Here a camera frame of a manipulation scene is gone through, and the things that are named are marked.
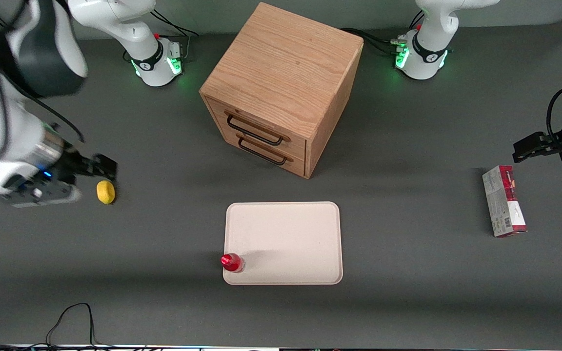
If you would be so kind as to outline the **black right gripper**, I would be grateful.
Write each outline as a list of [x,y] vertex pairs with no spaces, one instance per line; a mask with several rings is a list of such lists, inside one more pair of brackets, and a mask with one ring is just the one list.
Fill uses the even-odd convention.
[[47,178],[76,186],[78,177],[100,177],[114,182],[118,177],[118,163],[103,154],[94,154],[91,160],[75,146],[66,146],[60,158],[47,169]]

